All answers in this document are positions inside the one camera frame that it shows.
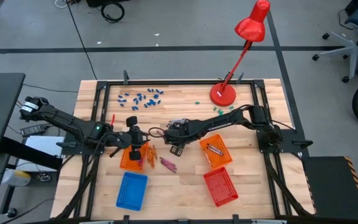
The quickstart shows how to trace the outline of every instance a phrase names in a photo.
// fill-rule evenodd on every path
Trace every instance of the blue plastic crate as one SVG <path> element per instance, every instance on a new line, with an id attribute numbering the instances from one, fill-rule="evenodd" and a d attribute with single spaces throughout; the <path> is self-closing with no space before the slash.
<path id="1" fill-rule="evenodd" d="M 146 175 L 125 172 L 119 189 L 116 206 L 140 211 L 142 209 L 146 185 Z"/>

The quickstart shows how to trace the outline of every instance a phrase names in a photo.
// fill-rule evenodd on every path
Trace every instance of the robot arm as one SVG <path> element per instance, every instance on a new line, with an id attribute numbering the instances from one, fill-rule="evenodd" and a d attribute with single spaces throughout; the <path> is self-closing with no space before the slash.
<path id="1" fill-rule="evenodd" d="M 132 122 L 130 122 L 128 132 L 114 132 L 113 126 L 109 124 L 84 121 L 56 109 L 45 98 L 29 96 L 26 97 L 20 113 L 21 119 L 25 121 L 46 121 L 71 133 L 77 140 L 83 141 L 87 146 L 96 147 L 99 143 L 107 147 L 116 146 L 120 150 L 133 145 L 130 153 L 132 160 L 137 160 L 140 157 L 140 152 L 137 152 L 135 148 L 148 141 L 147 135 L 140 131 L 139 127 L 135 126 L 136 117 L 129 118 Z"/>
<path id="2" fill-rule="evenodd" d="M 248 111 L 250 120 L 243 116 L 243 111 Z M 164 131 L 163 138 L 166 144 L 173 145 L 171 153 L 180 156 L 185 144 L 201 139 L 206 133 L 225 128 L 234 124 L 240 124 L 251 130 L 265 131 L 269 142 L 278 144 L 281 140 L 280 129 L 267 119 L 265 110 L 259 105 L 244 105 L 221 116 L 216 116 L 204 121 L 184 119 L 182 122 L 172 123 Z"/>

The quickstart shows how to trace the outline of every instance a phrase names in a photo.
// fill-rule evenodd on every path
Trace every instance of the gray floor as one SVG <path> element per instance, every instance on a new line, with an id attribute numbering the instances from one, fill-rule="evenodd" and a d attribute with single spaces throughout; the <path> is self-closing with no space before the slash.
<path id="1" fill-rule="evenodd" d="M 80 40 L 68 9 L 54 0 L 5 0 L 0 9 L 0 49 L 78 48 Z M 72 6 L 74 18 L 86 47 L 155 47 L 242 45 L 234 26 L 252 9 L 254 0 L 130 0 L 124 2 L 126 15 L 117 24 L 106 23 L 86 1 Z M 281 46 L 337 45 L 322 40 L 333 30 L 352 37 L 337 24 L 343 0 L 271 0 L 272 16 Z M 267 22 L 265 41 L 255 45 L 273 46 Z M 239 51 L 100 52 L 89 53 L 100 79 L 131 78 L 216 78 L 223 77 Z M 341 57 L 311 60 L 315 52 L 284 52 L 284 60 L 306 137 L 314 141 L 312 156 L 350 156 L 358 173 L 358 121 L 351 111 L 351 99 L 358 78 L 343 84 L 349 62 Z M 25 73 L 25 82 L 58 90 L 76 90 L 80 80 L 93 79 L 84 53 L 0 54 L 0 72 Z M 244 78 L 281 78 L 274 51 L 250 51 L 238 73 Z M 24 87 L 20 100 L 44 96 L 56 107 L 71 113 L 76 95 Z M 15 110 L 10 125 L 18 130 L 28 126 Z M 56 129 L 48 131 L 56 135 Z M 21 140 L 7 130 L 6 136 Z M 18 188 L 12 206 L 23 212 L 54 196 L 55 184 Z M 18 198 L 26 203 L 19 203 Z M 12 222 L 46 220 L 51 202 Z M 0 215 L 0 223 L 7 220 Z"/>

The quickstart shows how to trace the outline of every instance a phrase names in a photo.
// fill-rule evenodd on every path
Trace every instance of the wooden tabletop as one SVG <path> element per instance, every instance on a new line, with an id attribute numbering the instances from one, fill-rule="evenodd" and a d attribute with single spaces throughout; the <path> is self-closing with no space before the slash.
<path id="1" fill-rule="evenodd" d="M 280 80 L 266 79 L 264 82 L 272 118 L 291 126 Z M 148 88 L 164 91 L 164 94 L 160 95 L 161 104 L 144 108 L 142 103 L 137 105 L 139 110 L 132 111 L 131 106 L 134 105 L 132 99 L 137 93 L 144 94 L 148 98 L 152 97 L 147 91 Z M 248 85 L 234 85 L 234 88 L 237 93 L 233 103 L 235 108 L 244 104 L 253 104 Z M 95 89 L 96 81 L 81 82 L 75 116 L 90 119 Z M 137 116 L 138 126 L 141 130 L 147 131 L 151 127 L 165 128 L 171 119 L 212 118 L 218 113 L 217 110 L 213 110 L 215 106 L 209 99 L 210 89 L 211 85 L 114 86 L 110 89 L 106 122 L 110 123 L 112 115 L 115 114 L 114 130 L 127 131 L 126 118 Z M 125 96 L 127 102 L 121 107 L 117 102 L 117 96 L 124 96 L 125 93 L 129 93 L 130 96 Z M 104 94 L 101 94 L 99 105 L 102 105 L 103 96 Z M 218 109 L 222 109 L 225 113 L 230 111 L 229 108 L 218 107 Z M 146 163 L 143 174 L 149 177 L 149 181 L 142 210 L 136 212 L 118 208 L 116 199 L 122 175 L 126 171 L 119 168 L 123 151 L 110 158 L 109 154 L 114 148 L 106 148 L 99 162 L 92 220 L 122 220 L 124 215 L 130 215 L 131 220 L 230 219 L 232 214 L 239 214 L 240 218 L 274 218 L 265 163 L 263 155 L 258 150 L 255 131 L 236 125 L 208 133 L 205 138 L 216 133 L 222 136 L 233 159 L 226 165 L 226 169 L 239 194 L 237 200 L 221 207 L 214 205 L 203 179 L 203 174 L 210 172 L 211 168 L 198 141 L 186 145 L 181 157 L 177 157 L 169 152 L 170 146 L 164 144 L 163 139 L 152 138 L 150 143 L 157 148 L 158 156 L 174 162 L 178 172 L 174 174 L 159 163 L 156 163 L 155 169 L 152 169 Z M 288 188 L 307 211 L 314 213 L 301 161 L 292 154 L 280 156 Z M 51 217 L 58 215 L 76 192 L 80 172 L 80 156 L 75 156 L 63 167 Z M 82 215 L 85 214 L 88 193 L 84 195 Z M 284 213 L 281 194 L 278 194 L 278 201 L 280 210 Z"/>

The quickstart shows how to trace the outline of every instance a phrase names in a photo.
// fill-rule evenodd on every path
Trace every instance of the orange basket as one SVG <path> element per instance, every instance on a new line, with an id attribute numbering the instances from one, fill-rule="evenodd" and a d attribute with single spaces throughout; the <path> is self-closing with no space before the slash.
<path id="1" fill-rule="evenodd" d="M 208 144 L 215 146 L 223 152 L 223 155 L 220 156 L 213 151 L 208 149 Z M 215 134 L 214 136 L 209 137 L 200 141 L 201 149 L 204 151 L 206 158 L 209 162 L 209 166 L 212 169 L 217 169 L 223 165 L 226 165 L 233 161 L 230 156 L 229 151 L 223 143 L 222 137 L 220 134 Z"/>
<path id="2" fill-rule="evenodd" d="M 142 162 L 139 165 L 138 161 L 132 161 L 129 159 L 129 152 L 132 150 L 132 146 L 129 146 L 124 150 L 124 153 L 121 157 L 121 163 L 119 164 L 119 167 L 125 170 L 135 171 L 135 172 L 142 172 L 143 171 L 143 165 L 145 163 L 145 153 L 146 149 L 149 146 L 149 143 L 147 142 L 140 148 L 140 154 L 142 156 Z"/>

